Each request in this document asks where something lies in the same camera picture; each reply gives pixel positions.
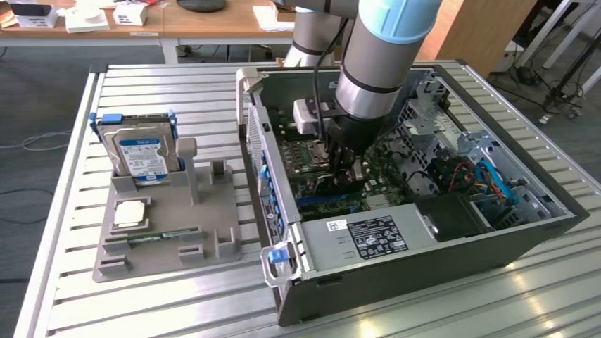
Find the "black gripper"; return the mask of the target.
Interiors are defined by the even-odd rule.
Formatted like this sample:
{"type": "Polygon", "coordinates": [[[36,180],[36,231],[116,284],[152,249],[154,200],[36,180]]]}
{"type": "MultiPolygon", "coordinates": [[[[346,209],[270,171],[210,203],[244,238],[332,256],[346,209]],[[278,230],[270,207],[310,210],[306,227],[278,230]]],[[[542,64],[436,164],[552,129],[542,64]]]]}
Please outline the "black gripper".
{"type": "Polygon", "coordinates": [[[352,115],[335,117],[328,126],[330,153],[338,150],[352,152],[356,156],[364,154],[380,135],[384,118],[359,119],[352,115]]]}

